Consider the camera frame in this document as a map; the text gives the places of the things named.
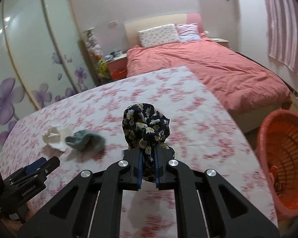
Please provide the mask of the black floral scrunchie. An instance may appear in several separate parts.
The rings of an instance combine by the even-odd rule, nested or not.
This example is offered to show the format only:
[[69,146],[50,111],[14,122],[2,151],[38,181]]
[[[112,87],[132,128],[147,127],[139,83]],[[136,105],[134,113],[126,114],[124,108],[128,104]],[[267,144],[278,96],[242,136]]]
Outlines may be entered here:
[[155,181],[154,148],[175,151],[166,143],[170,135],[170,120],[153,105],[140,103],[128,106],[123,114],[122,128],[129,149],[138,148],[142,153],[142,178]]

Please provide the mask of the crumpled white paper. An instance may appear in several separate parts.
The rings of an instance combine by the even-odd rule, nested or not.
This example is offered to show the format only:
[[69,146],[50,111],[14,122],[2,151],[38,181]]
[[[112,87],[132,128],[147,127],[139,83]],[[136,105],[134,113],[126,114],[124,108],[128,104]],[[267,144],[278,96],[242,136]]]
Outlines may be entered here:
[[68,145],[66,137],[72,136],[74,128],[71,125],[52,126],[43,135],[42,139],[46,145],[61,152],[65,152]]

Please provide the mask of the grey green sock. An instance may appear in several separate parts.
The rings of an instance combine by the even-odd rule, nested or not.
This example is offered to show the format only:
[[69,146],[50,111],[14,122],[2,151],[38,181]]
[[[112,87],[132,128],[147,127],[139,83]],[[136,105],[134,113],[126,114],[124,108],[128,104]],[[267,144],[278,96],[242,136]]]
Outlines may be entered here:
[[67,136],[65,143],[79,152],[92,148],[98,153],[105,149],[105,138],[89,130],[80,130],[71,136]]

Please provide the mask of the floral pink white tablecloth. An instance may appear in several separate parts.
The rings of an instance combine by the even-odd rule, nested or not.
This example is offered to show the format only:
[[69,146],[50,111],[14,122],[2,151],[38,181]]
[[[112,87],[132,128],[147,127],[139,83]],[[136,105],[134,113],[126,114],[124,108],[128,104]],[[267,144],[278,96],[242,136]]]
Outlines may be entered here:
[[[253,150],[230,114],[185,67],[130,77],[48,106],[18,121],[0,153],[4,177],[41,156],[57,156],[60,166],[47,187],[30,201],[37,211],[82,170],[100,171],[122,158],[127,143],[124,110],[152,104],[170,120],[167,143],[175,157],[194,170],[215,169],[271,222],[276,213],[265,176]],[[105,138],[105,151],[64,152],[50,149],[43,133],[53,125],[90,130]]]

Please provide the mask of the orange plastic basket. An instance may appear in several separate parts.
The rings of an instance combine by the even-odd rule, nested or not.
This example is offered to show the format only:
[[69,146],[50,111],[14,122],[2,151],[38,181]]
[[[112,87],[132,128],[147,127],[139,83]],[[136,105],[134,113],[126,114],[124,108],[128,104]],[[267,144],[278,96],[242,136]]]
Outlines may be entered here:
[[275,110],[262,122],[256,156],[264,171],[279,221],[298,215],[298,114]]

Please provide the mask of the floral sliding wardrobe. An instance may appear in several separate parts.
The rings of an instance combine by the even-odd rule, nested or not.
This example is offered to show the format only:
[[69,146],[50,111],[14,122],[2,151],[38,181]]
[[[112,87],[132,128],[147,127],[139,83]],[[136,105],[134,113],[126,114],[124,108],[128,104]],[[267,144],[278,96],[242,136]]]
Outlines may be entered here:
[[19,120],[95,85],[70,0],[0,2],[0,151]]

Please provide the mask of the pink bedside table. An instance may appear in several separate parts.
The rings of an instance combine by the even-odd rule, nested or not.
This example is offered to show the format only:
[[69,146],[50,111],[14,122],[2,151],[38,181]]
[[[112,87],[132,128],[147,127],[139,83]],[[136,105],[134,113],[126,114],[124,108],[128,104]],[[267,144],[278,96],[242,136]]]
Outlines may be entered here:
[[126,77],[128,73],[127,71],[128,57],[126,53],[122,54],[119,57],[115,57],[112,60],[107,61],[106,63],[113,81],[121,80]]

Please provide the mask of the coral pink duvet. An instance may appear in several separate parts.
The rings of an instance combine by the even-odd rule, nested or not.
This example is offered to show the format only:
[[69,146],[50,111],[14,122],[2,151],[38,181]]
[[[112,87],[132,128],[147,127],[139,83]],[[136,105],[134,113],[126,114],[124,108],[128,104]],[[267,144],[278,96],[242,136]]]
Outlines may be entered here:
[[276,74],[210,38],[127,52],[128,76],[186,66],[231,115],[267,106],[286,108],[291,92]]

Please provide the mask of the hanging plush toys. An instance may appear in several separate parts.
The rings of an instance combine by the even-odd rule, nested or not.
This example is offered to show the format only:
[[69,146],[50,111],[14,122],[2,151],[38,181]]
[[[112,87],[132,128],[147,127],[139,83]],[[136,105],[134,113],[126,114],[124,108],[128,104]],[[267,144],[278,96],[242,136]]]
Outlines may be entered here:
[[92,60],[96,74],[102,80],[110,80],[111,75],[108,71],[106,61],[103,58],[102,48],[94,33],[94,28],[85,30],[83,33],[85,34],[85,47]]

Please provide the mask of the beige pink headboard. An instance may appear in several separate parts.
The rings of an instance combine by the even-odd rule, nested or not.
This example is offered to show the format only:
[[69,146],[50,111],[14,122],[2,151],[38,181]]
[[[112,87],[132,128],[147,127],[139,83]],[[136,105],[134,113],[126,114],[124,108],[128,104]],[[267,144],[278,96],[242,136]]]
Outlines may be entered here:
[[126,22],[124,24],[126,37],[128,40],[129,48],[140,45],[138,32],[152,27],[157,27],[166,24],[192,24],[197,23],[199,33],[203,33],[202,19],[199,13],[178,13],[168,14],[163,16],[156,16],[135,20],[133,22]]

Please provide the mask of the right bedside table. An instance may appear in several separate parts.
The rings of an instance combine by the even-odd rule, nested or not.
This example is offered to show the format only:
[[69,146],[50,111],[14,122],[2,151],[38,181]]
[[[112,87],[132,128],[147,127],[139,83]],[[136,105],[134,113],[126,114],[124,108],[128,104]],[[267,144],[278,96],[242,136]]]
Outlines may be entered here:
[[228,40],[225,40],[225,39],[222,39],[222,38],[210,38],[212,41],[226,47],[226,48],[229,48],[229,41]]

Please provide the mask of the floral white pillow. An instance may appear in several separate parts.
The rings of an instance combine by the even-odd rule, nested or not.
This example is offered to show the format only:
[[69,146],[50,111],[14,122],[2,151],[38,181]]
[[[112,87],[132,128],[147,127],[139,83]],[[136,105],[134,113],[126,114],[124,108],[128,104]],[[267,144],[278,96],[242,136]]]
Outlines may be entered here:
[[174,24],[166,24],[139,31],[138,37],[143,48],[180,42],[180,37]]

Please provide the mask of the pink striped pillow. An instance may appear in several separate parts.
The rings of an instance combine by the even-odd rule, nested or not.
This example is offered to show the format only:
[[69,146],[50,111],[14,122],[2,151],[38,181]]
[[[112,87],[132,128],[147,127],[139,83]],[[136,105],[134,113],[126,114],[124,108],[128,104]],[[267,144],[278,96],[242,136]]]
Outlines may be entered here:
[[199,25],[197,23],[176,24],[175,27],[178,32],[180,42],[201,40]]

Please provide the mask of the pink striped curtain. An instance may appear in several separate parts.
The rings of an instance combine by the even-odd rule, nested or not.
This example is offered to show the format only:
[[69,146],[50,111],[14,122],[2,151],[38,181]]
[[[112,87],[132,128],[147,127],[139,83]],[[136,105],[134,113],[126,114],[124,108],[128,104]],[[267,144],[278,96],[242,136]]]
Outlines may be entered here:
[[298,75],[298,3],[264,0],[268,17],[268,56]]

